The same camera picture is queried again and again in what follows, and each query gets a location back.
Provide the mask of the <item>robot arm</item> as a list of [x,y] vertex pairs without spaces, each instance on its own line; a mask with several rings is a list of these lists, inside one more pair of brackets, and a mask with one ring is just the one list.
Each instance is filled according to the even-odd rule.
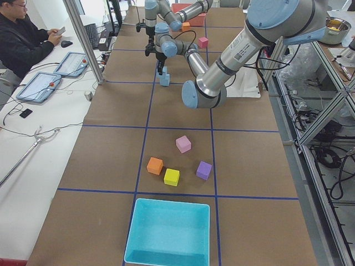
[[199,14],[207,13],[212,7],[212,3],[211,0],[197,1],[174,13],[169,1],[145,1],[145,19],[136,24],[136,31],[139,33],[142,28],[145,28],[149,40],[153,40],[158,16],[168,24],[172,31],[178,31],[184,22],[197,17]]
[[208,66],[197,46],[174,40],[169,32],[201,13],[207,13],[212,1],[196,1],[174,13],[168,1],[145,1],[145,28],[149,35],[146,53],[156,53],[157,59],[183,55],[195,75],[182,86],[185,106],[193,109],[215,108],[227,97],[225,83],[263,47],[279,38],[285,45],[320,40],[326,28],[327,1],[249,1],[243,30]]

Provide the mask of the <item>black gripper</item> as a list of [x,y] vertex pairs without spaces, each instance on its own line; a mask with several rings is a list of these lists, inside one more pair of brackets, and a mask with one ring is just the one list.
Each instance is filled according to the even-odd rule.
[[139,33],[142,28],[145,28],[145,33],[149,37],[148,41],[153,42],[155,37],[155,26],[150,26],[149,23],[143,19],[142,22],[136,24],[136,31]]
[[148,57],[150,54],[155,54],[155,57],[158,60],[157,73],[158,75],[163,75],[166,56],[164,53],[156,50],[154,37],[149,37],[148,44],[145,46],[145,56]]

